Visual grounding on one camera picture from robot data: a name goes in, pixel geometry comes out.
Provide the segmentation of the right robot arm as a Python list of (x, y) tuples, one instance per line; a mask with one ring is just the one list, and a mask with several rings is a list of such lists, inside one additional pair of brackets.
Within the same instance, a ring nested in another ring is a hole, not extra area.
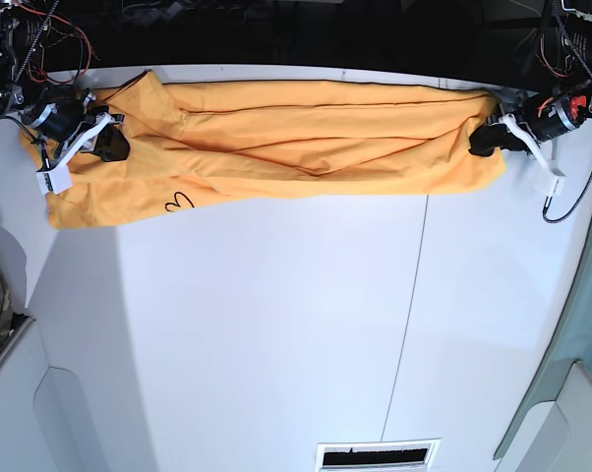
[[(0, 1), (0, 120), (21, 129), (44, 170), (77, 153), (123, 161), (130, 153), (119, 130), (124, 116), (95, 106), (93, 92), (77, 88), (96, 55), (84, 30), (58, 6), (57, 1)], [(43, 69), (45, 52), (70, 38), (79, 45), (75, 74), (53, 79)]]

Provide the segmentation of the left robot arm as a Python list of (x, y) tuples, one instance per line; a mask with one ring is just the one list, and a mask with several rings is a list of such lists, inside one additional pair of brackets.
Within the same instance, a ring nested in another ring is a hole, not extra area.
[(592, 1), (546, 1), (535, 42), (524, 68), (537, 57), (555, 77), (555, 84), (534, 95), (522, 92), (512, 103), (500, 102), (485, 124), (471, 134), (472, 154), (488, 157), (497, 148), (526, 149), (501, 122), (506, 114), (539, 144), (592, 119)]

